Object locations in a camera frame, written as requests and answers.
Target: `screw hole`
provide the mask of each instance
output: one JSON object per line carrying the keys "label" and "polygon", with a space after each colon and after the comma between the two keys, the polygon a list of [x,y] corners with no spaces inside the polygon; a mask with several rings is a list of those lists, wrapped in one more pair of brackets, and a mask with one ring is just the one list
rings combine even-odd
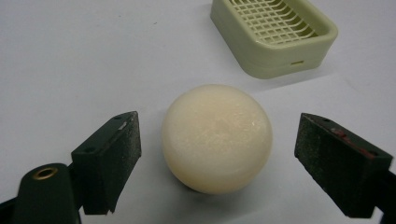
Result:
{"label": "screw hole", "polygon": [[92,153],[92,152],[94,152],[95,150],[96,150],[95,147],[87,147],[87,148],[84,149],[84,151],[85,151],[86,153]]}
{"label": "screw hole", "polygon": [[378,156],[378,153],[376,151],[369,151],[370,154],[372,154],[373,156]]}
{"label": "screw hole", "polygon": [[35,180],[44,180],[54,176],[58,172],[58,168],[55,167],[47,167],[42,170],[37,171],[33,175],[33,179]]}

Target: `plastic soap dish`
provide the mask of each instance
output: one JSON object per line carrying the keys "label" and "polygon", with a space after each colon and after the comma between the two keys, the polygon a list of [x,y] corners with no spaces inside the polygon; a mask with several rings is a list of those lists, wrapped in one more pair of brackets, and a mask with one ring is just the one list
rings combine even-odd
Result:
{"label": "plastic soap dish", "polygon": [[210,17],[241,67],[257,78],[318,67],[338,34],[306,0],[213,0]]}

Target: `grid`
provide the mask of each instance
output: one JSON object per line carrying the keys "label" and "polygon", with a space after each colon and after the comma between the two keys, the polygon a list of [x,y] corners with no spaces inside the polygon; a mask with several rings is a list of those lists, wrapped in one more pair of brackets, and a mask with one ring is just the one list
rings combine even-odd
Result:
{"label": "grid", "polygon": [[261,42],[281,45],[318,36],[282,0],[230,0]]}

